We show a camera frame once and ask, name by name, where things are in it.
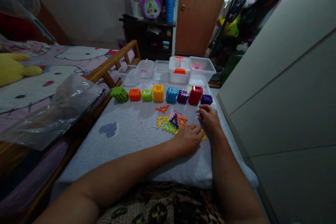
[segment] plush toy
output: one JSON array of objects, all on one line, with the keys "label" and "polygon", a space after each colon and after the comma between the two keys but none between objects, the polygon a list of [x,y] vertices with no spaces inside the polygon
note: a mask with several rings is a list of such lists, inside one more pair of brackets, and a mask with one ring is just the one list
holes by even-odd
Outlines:
[{"label": "plush toy", "polygon": [[29,59],[30,57],[25,54],[0,53],[0,86],[19,81],[25,76],[40,75],[42,73],[40,67],[29,66],[25,68],[17,62]]}]

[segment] hand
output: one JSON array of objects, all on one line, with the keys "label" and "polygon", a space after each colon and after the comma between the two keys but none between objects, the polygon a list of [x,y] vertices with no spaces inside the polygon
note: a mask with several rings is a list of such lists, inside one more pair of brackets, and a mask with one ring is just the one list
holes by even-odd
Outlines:
[{"label": "hand", "polygon": [[186,124],[180,131],[170,140],[175,154],[178,157],[189,156],[194,154],[200,147],[200,142],[204,135],[200,126],[196,124]]},{"label": "hand", "polygon": [[200,106],[197,112],[200,113],[198,116],[204,120],[209,130],[222,129],[217,110],[213,107],[204,104]]}]

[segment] plastic interlocking piece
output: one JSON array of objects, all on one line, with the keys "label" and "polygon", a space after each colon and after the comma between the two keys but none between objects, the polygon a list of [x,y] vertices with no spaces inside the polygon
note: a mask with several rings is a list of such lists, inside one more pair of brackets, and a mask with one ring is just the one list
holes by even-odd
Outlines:
[{"label": "plastic interlocking piece", "polygon": [[209,104],[209,105],[211,105],[212,102],[213,102],[213,99],[212,99],[211,95],[209,95],[209,94],[202,95],[201,104]]},{"label": "plastic interlocking piece", "polygon": [[203,95],[203,88],[200,86],[193,86],[189,96],[189,104],[197,106]]},{"label": "plastic interlocking piece", "polygon": [[169,105],[163,106],[163,107],[159,107],[159,108],[155,108],[155,109],[159,110],[160,112],[162,112],[163,114],[165,114],[168,108],[169,108]]},{"label": "plastic interlocking piece", "polygon": [[128,101],[128,93],[123,87],[111,88],[110,94],[120,103]]},{"label": "plastic interlocking piece", "polygon": [[177,114],[177,119],[179,121],[178,123],[180,125],[180,128],[182,128],[188,121],[186,118],[182,117],[180,114]]},{"label": "plastic interlocking piece", "polygon": [[177,119],[177,114],[175,114],[170,120],[169,122],[175,127],[175,129],[179,129],[179,122]]},{"label": "plastic interlocking piece", "polygon": [[160,128],[161,125],[168,119],[169,116],[166,117],[157,117],[157,128]]},{"label": "plastic interlocking piece", "polygon": [[153,90],[152,89],[143,89],[142,90],[142,101],[151,102],[153,100]]},{"label": "plastic interlocking piece", "polygon": [[201,129],[201,131],[204,132],[204,135],[203,135],[203,137],[202,137],[202,141],[206,141],[206,140],[207,140],[207,136],[206,136],[205,130],[204,130],[204,129]]},{"label": "plastic interlocking piece", "polygon": [[141,100],[141,91],[140,89],[131,89],[128,93],[129,99],[131,101],[140,101]]},{"label": "plastic interlocking piece", "polygon": [[163,129],[169,131],[170,133],[175,134],[175,128],[174,128],[174,126],[169,122],[169,118],[167,118],[167,120],[166,120],[166,122],[165,122],[165,124],[164,124],[164,126],[163,126]]},{"label": "plastic interlocking piece", "polygon": [[179,94],[177,95],[177,102],[186,104],[189,98],[190,92],[188,90],[181,89],[178,93]]},{"label": "plastic interlocking piece", "polygon": [[176,87],[169,87],[166,92],[166,102],[168,103],[175,103],[176,97],[179,93],[178,88]]},{"label": "plastic interlocking piece", "polygon": [[154,102],[162,103],[165,98],[165,88],[162,85],[153,86]]}]

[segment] blue cylinder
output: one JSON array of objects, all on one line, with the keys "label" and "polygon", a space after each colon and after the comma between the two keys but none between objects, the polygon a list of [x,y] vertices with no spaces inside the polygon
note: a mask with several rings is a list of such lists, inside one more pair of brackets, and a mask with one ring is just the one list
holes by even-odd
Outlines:
[{"label": "blue cylinder", "polygon": [[166,22],[173,23],[174,21],[174,2],[175,0],[166,0]]}]

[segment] hello kitty bedsheet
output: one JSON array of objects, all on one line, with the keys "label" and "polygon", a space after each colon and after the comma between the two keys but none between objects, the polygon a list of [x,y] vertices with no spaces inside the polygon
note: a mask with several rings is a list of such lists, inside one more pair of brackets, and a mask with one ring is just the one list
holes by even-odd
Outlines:
[{"label": "hello kitty bedsheet", "polygon": [[[18,82],[0,88],[0,132],[26,117],[33,111],[49,104],[56,87],[70,74],[76,73],[83,77],[89,75],[105,60],[112,57],[118,50],[110,50],[83,46],[52,45],[51,49],[30,60],[22,61],[24,66],[37,65],[43,73],[34,77],[26,77]],[[134,52],[128,52],[129,60],[134,58]],[[121,65],[126,65],[125,58]],[[114,82],[119,75],[116,67],[110,70]],[[108,89],[104,80],[98,83]]]}]

